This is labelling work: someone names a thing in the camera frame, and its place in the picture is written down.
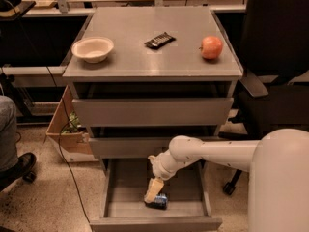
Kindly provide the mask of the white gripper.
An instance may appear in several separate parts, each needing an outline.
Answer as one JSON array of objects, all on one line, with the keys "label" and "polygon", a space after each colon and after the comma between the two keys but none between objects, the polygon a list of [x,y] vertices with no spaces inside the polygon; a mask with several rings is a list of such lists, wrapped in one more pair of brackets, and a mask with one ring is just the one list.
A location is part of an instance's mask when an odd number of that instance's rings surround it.
[{"label": "white gripper", "polygon": [[153,174],[156,178],[150,179],[144,201],[152,203],[162,190],[163,181],[171,179],[179,170],[179,165],[169,152],[160,153],[157,156],[150,155],[148,161],[152,165]]}]

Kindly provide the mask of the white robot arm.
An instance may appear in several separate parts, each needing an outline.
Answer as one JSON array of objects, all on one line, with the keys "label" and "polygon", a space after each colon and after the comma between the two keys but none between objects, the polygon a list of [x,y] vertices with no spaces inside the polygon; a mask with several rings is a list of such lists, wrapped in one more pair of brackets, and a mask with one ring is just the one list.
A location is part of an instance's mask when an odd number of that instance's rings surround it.
[{"label": "white robot arm", "polygon": [[176,136],[149,157],[154,176],[144,201],[154,202],[165,181],[198,160],[249,174],[248,232],[309,232],[309,132],[281,129],[249,141]]}]

